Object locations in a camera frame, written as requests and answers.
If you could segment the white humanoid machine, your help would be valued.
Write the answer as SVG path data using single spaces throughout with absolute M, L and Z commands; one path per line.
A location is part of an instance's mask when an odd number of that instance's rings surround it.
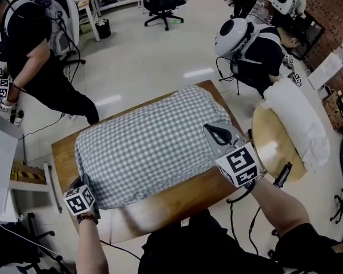
M 305 42 L 305 34 L 291 23 L 285 26 L 257 24 L 259 33 L 245 53 L 238 59 L 228 60 L 232 77 L 254 88 L 263 96 L 264 91 L 281 79 L 284 48 L 294 49 Z

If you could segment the grey backpack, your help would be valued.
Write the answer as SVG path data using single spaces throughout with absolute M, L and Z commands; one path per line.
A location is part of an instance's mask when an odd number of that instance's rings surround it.
M 43 6 L 51 21 L 50 47 L 62 57 L 79 43 L 79 14 L 74 0 L 34 0 Z

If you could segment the black waste bin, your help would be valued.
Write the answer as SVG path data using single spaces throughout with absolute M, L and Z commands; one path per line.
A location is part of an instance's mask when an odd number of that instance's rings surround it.
M 95 23 L 99 37 L 101 39 L 111 36 L 110 22 L 108 19 L 100 19 Z

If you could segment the yellow black striped box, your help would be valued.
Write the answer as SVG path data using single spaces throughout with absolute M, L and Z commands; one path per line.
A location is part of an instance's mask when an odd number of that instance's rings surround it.
M 31 184 L 47 184 L 43 169 L 30 167 L 20 163 L 13 163 L 10 180 Z

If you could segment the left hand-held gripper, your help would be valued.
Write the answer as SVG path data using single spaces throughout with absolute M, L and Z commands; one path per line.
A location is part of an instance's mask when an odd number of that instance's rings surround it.
M 81 214 L 89 213 L 96 219 L 101 218 L 97 202 L 91 191 L 90 178 L 87 174 L 77 177 L 63 194 L 63 198 L 73 216 L 79 217 Z

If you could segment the black mesh chair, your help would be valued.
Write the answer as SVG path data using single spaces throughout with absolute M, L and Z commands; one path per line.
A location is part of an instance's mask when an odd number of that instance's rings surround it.
M 37 235 L 34 229 L 35 215 L 27 214 L 27 225 L 0 223 L 0 268 L 16 264 L 20 274 L 72 274 L 65 265 L 63 257 L 43 246 L 41 240 L 47 236 L 54 237 L 54 231 Z

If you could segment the person's black clothing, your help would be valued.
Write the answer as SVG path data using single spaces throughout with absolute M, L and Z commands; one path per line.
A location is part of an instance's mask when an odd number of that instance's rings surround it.
M 301 224 L 279 238 L 271 260 L 244 251 L 205 209 L 187 226 L 151 233 L 138 274 L 343 274 L 343 253 L 334 245 L 311 224 Z

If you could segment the white pillow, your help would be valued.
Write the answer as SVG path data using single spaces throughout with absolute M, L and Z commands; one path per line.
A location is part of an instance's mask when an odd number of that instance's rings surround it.
M 264 91 L 261 106 L 272 110 L 286 129 L 305 169 L 315 172 L 330 157 L 324 126 L 304 93 L 289 78 L 281 78 Z

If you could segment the white desk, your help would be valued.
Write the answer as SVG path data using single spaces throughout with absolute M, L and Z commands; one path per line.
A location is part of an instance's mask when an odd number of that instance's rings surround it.
M 94 0 L 81 0 L 77 2 L 77 6 L 79 11 L 85 10 L 87 18 L 82 23 L 90 23 L 94 38 L 99 42 L 101 39 L 95 25 L 98 19 L 98 13 Z

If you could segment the white round backpack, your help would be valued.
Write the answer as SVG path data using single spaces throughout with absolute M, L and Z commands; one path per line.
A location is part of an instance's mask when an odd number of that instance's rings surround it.
M 271 0 L 272 6 L 283 15 L 292 12 L 295 0 Z
M 240 58 L 259 33 L 258 25 L 243 18 L 226 21 L 214 40 L 214 51 L 218 57 L 228 60 Z

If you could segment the white side table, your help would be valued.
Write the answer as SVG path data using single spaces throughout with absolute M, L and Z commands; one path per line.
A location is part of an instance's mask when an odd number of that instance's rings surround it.
M 43 184 L 31 184 L 31 183 L 24 183 L 24 182 L 16 182 L 10 180 L 9 182 L 9 188 L 12 190 L 19 190 L 19 191 L 31 191 L 31 192 L 44 192 L 47 193 L 51 205 L 53 207 L 53 210 L 55 213 L 61 214 L 62 213 L 62 207 L 60 203 L 58 202 L 56 193 L 55 193 L 55 188 L 53 185 L 52 181 L 52 176 L 51 176 L 51 166 L 48 165 L 47 162 L 43 163 L 43 169 L 45 172 L 45 178 L 46 178 L 46 185 Z

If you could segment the grey checked pillowcase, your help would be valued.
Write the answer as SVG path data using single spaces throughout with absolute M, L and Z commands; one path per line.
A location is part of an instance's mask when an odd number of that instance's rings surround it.
M 198 86 L 82 131 L 75 141 L 80 175 L 87 175 L 100 209 L 155 195 L 214 165 L 203 127 L 231 122 Z

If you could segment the person's right forearm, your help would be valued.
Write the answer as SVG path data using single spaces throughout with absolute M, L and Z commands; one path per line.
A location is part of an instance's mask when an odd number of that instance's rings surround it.
M 280 237 L 301 224 L 310 223 L 302 203 L 265 178 L 256 181 L 252 195 Z

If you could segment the person's left forearm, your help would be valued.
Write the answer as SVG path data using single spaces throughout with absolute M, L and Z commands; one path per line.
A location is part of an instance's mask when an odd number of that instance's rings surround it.
M 76 270 L 77 274 L 109 274 L 107 258 L 93 220 L 85 219 L 79 224 Z

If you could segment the silver wristwatch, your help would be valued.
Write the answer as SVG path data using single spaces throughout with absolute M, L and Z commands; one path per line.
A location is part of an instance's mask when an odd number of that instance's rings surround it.
M 256 183 L 265 176 L 266 171 L 261 171 L 261 173 L 254 178 L 253 180 L 248 181 L 247 183 L 244 184 L 244 188 L 247 190 L 252 190 L 254 188 L 254 186 L 256 185 Z

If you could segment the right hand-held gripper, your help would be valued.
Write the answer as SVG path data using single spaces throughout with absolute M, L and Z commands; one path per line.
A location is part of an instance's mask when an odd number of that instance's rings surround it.
M 231 124 L 207 123 L 204 135 L 213 151 L 220 173 L 235 187 L 247 185 L 258 177 L 260 165 L 252 144 Z

